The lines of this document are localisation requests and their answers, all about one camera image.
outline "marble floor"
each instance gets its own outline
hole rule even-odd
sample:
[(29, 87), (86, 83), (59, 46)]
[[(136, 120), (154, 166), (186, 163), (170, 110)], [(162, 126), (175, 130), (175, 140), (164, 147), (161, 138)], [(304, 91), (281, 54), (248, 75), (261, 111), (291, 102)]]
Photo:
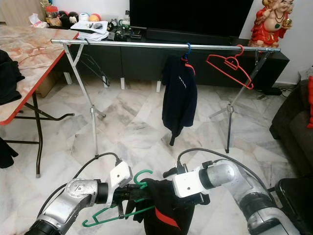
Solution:
[[(121, 90), (118, 81), (104, 89), (97, 78), (84, 78), (91, 100), (107, 117), (97, 118), (99, 152), (115, 152), (131, 167), (133, 173), (151, 169), (153, 179), (172, 168), (178, 154), (188, 148), (204, 147), (224, 153), (226, 114), (212, 119), (208, 116), (231, 101), (238, 89), (198, 86), (198, 105), (194, 125), (184, 128), (169, 145), (170, 131), (161, 120), (165, 87), (156, 93), (156, 82), (126, 81)], [(41, 178), (35, 178), (37, 146), (10, 144), (18, 153), (15, 164), (0, 169), (0, 235), (20, 235), (35, 221), (45, 199), (59, 185), (69, 181), (79, 168), (93, 157), (89, 107), (77, 82), (66, 85), (60, 80), (39, 107), (59, 117), (75, 113), (62, 121), (42, 121), (44, 147)], [(250, 167), (268, 187), (278, 180), (295, 177), (288, 156), (281, 143), (268, 131), (272, 118), (283, 97), (264, 96), (257, 91), (246, 91), (235, 107), (229, 156)], [(24, 109), (25, 115), (31, 110)], [(13, 120), (0, 126), (3, 139), (35, 141), (34, 120)], [(184, 155), (183, 162), (193, 169), (216, 156), (203, 152)], [(104, 181), (114, 166), (114, 158), (94, 161), (81, 177)], [(210, 192), (208, 206), (196, 206), (190, 235), (247, 235), (246, 221), (231, 195), (219, 187)], [(144, 235), (143, 224), (128, 220), (113, 221), (92, 228), (84, 228), (82, 221), (91, 218), (101, 205), (83, 209), (70, 228), (69, 235)], [(100, 219), (117, 215), (112, 209)]]

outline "clothes drying rack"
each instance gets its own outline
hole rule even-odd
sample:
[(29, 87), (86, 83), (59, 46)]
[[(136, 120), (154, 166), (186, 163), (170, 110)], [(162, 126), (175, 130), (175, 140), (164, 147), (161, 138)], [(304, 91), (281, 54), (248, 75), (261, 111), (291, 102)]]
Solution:
[[(94, 144), (94, 154), (95, 156), (98, 156), (98, 144), (97, 144), (97, 134), (96, 134), (96, 121), (95, 121), (95, 114), (98, 113), (102, 117), (105, 117), (106, 115), (96, 109), (95, 105), (92, 103), (87, 90), (82, 82), (81, 75), (79, 71), (77, 70), (77, 63), (79, 61), (79, 58), (81, 56), (81, 53), (83, 51), (84, 45), (97, 45), (97, 46), (108, 46), (108, 47), (145, 47), (145, 48), (172, 48), (172, 49), (189, 49), (188, 44), (163, 44), (163, 43), (130, 43), (130, 42), (107, 42), (107, 41), (85, 41), (85, 40), (67, 40), (67, 39), (51, 39), (52, 43), (62, 44), (64, 47), (64, 50), (67, 54), (68, 60), (73, 68), (74, 74), (77, 78), (77, 81), (83, 91), (83, 94), (89, 103), (90, 106), (90, 114), (91, 114), (91, 121), (92, 121), (92, 134), (93, 134), (93, 144)], [(69, 45), (77, 44), (80, 45), (78, 52), (76, 56), (74, 57), (69, 50)], [(211, 45), (191, 45), (192, 49), (196, 50), (242, 50), (241, 47), (237, 46), (211, 46)], [(266, 47), (244, 47), (245, 51), (254, 51), (255, 52), (255, 68), (252, 71), (250, 78), (253, 81), (256, 74), (258, 73), (259, 69), (262, 67), (262, 65), (267, 60), (268, 56), (271, 53), (274, 52), (280, 52), (279, 48), (266, 48)], [(264, 52), (264, 55), (262, 56), (261, 60), (259, 61), (259, 52)], [(235, 99), (228, 104), (228, 106), (224, 109), (221, 109), (220, 111), (212, 114), (210, 118), (219, 115), (223, 112), (228, 112), (228, 134), (227, 134), (227, 143), (225, 151), (226, 153), (229, 153), (229, 142), (230, 142), (230, 128), (231, 128), (231, 118), (232, 114), (234, 112), (234, 105), (236, 104), (236, 101), (244, 91), (245, 87), (242, 87), (241, 90), (238, 92)]]

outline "black tv screen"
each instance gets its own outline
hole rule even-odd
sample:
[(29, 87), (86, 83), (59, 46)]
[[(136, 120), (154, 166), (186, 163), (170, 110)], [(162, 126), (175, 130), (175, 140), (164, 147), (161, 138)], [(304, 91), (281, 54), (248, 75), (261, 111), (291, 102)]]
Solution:
[(253, 0), (130, 0), (132, 27), (238, 37)]

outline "sofa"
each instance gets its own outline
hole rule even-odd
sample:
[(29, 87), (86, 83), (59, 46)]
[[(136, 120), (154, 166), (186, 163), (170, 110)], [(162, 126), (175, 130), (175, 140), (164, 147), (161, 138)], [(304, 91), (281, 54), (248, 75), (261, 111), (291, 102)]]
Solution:
[(310, 121), (308, 80), (300, 81), (275, 115), (270, 132), (280, 139), (300, 176), (313, 174), (313, 129)]

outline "black garment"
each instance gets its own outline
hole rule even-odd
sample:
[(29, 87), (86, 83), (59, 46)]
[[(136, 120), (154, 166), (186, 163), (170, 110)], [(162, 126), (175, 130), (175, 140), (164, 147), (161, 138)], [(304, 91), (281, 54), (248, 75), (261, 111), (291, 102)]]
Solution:
[(0, 168), (7, 168), (13, 165), (12, 157), (18, 155), (3, 139), (0, 138)]
[(19, 71), (18, 62), (12, 61), (5, 51), (0, 50), (0, 105), (22, 97), (16, 90), (16, 83), (24, 78)]
[(139, 203), (128, 201), (126, 213), (131, 213), (136, 207), (136, 211), (155, 205), (140, 214), (134, 215), (133, 220), (141, 223), (144, 220), (147, 235), (186, 235), (190, 227), (195, 204), (178, 198), (175, 195), (173, 183), (168, 180), (157, 181), (144, 179), (148, 187), (147, 190), (152, 200), (144, 200)]
[(192, 126), (197, 106), (195, 71), (187, 60), (169, 56), (163, 69), (162, 84), (166, 85), (162, 120), (172, 131), (170, 145), (174, 145), (184, 126)]

